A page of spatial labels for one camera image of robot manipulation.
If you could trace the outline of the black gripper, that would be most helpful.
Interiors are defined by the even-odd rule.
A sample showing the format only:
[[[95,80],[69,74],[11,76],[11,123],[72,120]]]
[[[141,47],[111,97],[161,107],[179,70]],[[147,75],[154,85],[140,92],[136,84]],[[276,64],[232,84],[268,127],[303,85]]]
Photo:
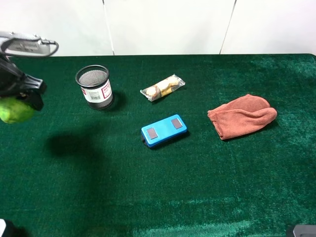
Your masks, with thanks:
[[[36,111],[44,107],[42,95],[47,89],[42,79],[25,74],[6,56],[0,57],[0,96],[14,96]]]

